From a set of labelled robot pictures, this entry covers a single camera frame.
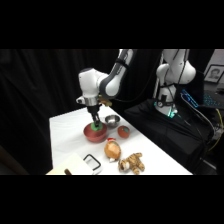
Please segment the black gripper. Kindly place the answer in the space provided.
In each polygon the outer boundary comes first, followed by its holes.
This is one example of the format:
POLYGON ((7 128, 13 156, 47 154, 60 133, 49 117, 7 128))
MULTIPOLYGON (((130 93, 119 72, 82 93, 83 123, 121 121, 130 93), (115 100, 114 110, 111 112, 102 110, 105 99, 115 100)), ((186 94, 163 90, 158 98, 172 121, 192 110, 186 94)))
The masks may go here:
POLYGON ((88 106, 87 111, 91 114, 92 116, 92 124, 93 127, 99 127, 100 124, 100 118, 99 115, 97 114, 99 112, 100 106, 99 105, 94 105, 94 106, 88 106))

